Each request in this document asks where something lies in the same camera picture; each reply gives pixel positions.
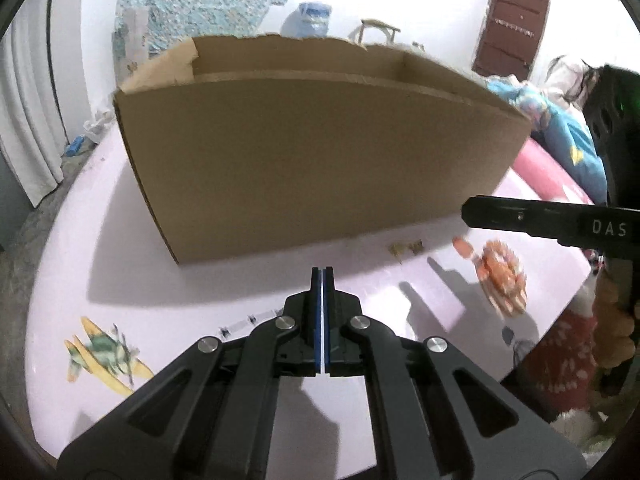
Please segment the person right hand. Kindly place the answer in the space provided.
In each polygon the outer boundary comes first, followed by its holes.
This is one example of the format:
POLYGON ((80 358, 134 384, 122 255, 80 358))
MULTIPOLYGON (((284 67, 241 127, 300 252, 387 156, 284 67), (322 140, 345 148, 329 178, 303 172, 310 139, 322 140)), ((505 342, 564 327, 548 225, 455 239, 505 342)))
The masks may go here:
POLYGON ((632 359, 637 354, 631 335, 639 319, 639 304, 633 314, 621 307, 617 285, 604 269, 597 276, 592 312, 596 318, 592 348, 596 363, 610 370, 632 359))

